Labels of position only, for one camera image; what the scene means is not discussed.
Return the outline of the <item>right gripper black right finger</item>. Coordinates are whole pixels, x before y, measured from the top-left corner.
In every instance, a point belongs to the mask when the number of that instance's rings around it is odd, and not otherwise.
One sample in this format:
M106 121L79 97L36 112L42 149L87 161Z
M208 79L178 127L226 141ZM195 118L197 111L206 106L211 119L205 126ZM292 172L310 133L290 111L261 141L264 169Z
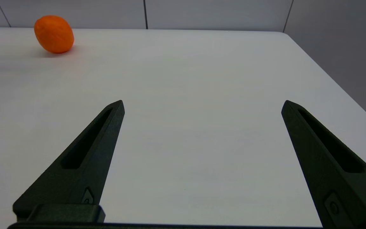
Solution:
M299 104L281 114L322 226L366 229L366 163Z

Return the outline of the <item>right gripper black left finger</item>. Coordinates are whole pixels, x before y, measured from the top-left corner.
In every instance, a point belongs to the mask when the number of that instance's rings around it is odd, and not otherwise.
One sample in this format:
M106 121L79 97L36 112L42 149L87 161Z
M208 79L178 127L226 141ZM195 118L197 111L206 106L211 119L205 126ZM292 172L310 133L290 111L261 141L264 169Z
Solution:
M17 220L41 204L99 204L124 114L122 100L107 105L14 202Z

